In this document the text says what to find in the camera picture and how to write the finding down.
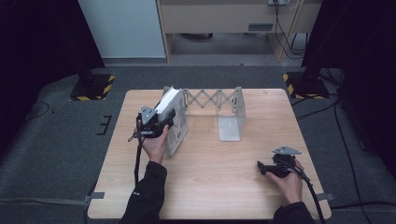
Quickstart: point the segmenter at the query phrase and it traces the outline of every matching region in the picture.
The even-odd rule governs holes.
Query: stand leg
[[[70,100],[88,101],[103,100],[106,98],[115,77],[109,74],[92,76],[94,82],[90,87],[84,86],[81,80],[78,81],[75,88],[70,93]]]
[[[329,98],[329,92],[323,81],[315,79],[310,83],[303,81],[304,72],[288,72],[283,79],[291,98]]]

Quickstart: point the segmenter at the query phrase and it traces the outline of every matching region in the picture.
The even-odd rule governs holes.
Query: metal bracket
[[[85,195],[82,198],[82,202],[84,204],[90,203],[92,199],[104,199],[105,193],[104,192],[93,192],[91,195]]]
[[[283,146],[283,147],[274,149],[273,152],[276,154],[281,154],[281,155],[300,155],[300,154],[302,154],[301,151],[298,151],[294,148],[287,147],[287,146]]]
[[[142,112],[142,123],[146,125],[152,119],[152,117],[154,117],[154,115],[157,113],[157,110],[142,105],[141,112]]]
[[[323,200],[332,201],[335,199],[334,195],[332,195],[331,193],[317,194],[317,198],[318,198],[318,201],[323,201]]]
[[[209,95],[209,93],[207,93],[205,90],[199,90],[198,93],[193,95],[188,89],[184,89],[183,93],[185,95],[186,105],[192,105],[196,103],[201,108],[204,108],[209,103],[212,103],[213,105],[217,106],[219,111],[224,105],[230,105],[233,107],[233,113],[235,115],[245,112],[245,103],[243,101],[241,87],[235,88],[230,95],[226,95],[223,90],[216,90],[211,95]],[[203,95],[205,99],[203,102],[200,102],[199,100],[201,95]]]

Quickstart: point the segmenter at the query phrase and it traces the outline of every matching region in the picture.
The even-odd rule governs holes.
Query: white wall
[[[102,58],[165,58],[155,0],[78,0]]]

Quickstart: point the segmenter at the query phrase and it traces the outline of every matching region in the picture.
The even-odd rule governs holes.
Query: dark curtain
[[[346,111],[365,150],[375,152],[396,178],[396,2],[375,20],[370,38],[348,67],[341,88]]]
[[[0,152],[43,86],[104,67],[77,0],[0,0]]]
[[[384,0],[323,0],[309,37],[302,67],[347,70],[393,4]]]

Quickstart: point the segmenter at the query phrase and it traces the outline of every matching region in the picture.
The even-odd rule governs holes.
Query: hand
[[[165,141],[169,134],[169,125],[163,127],[163,134],[156,138],[144,138],[143,139],[143,149],[145,149],[148,154],[148,159],[150,161],[157,162],[159,164],[163,163],[163,154],[165,152]]]
[[[296,166],[300,167],[302,170],[304,167],[299,161],[296,161]],[[272,181],[274,181],[277,187],[282,191],[288,203],[297,203],[303,201],[303,181],[300,176],[295,172],[291,172],[285,178],[278,178],[276,175],[267,172],[266,175]]]

